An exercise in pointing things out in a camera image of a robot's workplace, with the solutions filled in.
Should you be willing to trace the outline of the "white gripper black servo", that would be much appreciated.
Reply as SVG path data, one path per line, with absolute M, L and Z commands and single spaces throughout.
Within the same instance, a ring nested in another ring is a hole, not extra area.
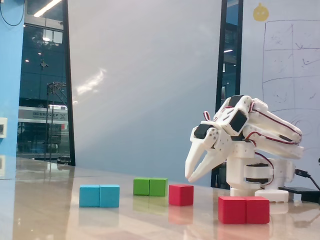
M 231 149 L 231 136 L 216 122 L 202 121 L 190 135 L 191 147 L 185 160 L 185 178 L 190 183 L 222 164 Z

